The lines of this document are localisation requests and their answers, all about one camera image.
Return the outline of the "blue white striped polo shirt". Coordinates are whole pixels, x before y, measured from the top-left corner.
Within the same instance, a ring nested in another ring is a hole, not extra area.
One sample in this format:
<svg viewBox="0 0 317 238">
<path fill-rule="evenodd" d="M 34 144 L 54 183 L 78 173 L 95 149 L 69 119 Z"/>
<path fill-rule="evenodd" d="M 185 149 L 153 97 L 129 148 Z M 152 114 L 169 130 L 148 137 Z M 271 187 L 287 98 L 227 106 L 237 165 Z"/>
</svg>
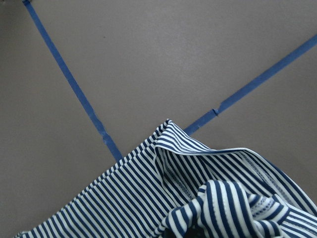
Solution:
<svg viewBox="0 0 317 238">
<path fill-rule="evenodd" d="M 173 121 L 20 238 L 314 238 L 317 207 L 247 148 L 213 150 Z"/>
</svg>

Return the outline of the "brown table cover mat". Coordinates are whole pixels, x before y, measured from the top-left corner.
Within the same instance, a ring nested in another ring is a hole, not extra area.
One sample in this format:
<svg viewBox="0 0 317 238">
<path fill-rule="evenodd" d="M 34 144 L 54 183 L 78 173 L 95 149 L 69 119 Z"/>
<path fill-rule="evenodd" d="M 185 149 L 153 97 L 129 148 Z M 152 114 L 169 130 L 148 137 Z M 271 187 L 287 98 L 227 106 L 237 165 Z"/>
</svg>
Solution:
<svg viewBox="0 0 317 238">
<path fill-rule="evenodd" d="M 186 128 L 317 33 L 314 0 L 34 0 L 123 156 Z M 317 50 L 193 133 L 317 198 Z M 0 3 L 0 235 L 37 226 L 115 164 L 20 0 Z"/>
</svg>

